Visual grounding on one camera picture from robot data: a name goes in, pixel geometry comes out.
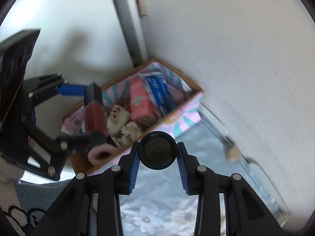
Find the person's left hand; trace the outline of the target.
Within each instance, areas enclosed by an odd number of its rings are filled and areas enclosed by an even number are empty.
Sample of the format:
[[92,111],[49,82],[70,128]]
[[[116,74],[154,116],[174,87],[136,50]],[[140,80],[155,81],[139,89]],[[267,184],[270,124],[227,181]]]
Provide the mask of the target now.
[[28,145],[31,147],[31,148],[34,148],[35,147],[35,141],[30,138],[29,141],[28,141]]

